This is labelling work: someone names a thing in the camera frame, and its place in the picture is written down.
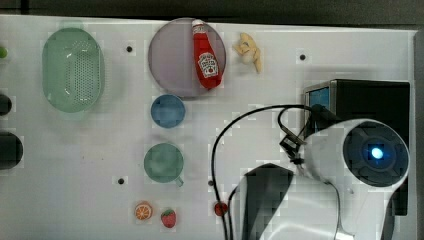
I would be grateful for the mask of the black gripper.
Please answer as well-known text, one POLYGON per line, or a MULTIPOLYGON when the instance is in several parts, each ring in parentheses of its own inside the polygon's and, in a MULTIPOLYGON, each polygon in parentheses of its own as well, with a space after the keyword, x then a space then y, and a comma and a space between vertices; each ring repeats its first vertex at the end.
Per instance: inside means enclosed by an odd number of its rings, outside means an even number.
POLYGON ((328 110, 325 106, 315 104, 311 107, 311 112, 306 121, 306 130, 304 131, 304 138, 327 129, 330 126, 340 122, 340 118, 328 110))

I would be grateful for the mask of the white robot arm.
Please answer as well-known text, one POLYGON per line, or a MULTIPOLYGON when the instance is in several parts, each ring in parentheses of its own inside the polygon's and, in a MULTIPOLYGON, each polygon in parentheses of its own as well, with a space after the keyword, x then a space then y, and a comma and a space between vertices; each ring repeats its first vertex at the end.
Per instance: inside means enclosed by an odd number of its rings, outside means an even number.
POLYGON ((341 120, 322 105, 298 171, 246 173, 231 205, 231 240, 380 240, 388 205, 410 169, 408 146, 374 119, 341 120))

